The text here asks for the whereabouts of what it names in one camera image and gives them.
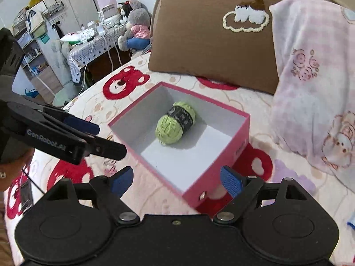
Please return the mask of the person's left hand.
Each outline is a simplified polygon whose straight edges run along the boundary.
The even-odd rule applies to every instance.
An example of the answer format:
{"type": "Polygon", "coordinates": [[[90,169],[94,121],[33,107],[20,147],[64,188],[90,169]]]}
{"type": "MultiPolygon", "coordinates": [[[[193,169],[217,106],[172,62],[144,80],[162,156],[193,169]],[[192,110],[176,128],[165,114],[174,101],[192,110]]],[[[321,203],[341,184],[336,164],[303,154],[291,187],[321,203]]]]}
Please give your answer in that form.
{"type": "Polygon", "coordinates": [[[0,166],[1,180],[0,191],[6,191],[11,186],[14,179],[21,173],[23,168],[30,165],[32,156],[34,155],[34,148],[30,148],[24,155],[11,162],[2,163],[0,166]]]}

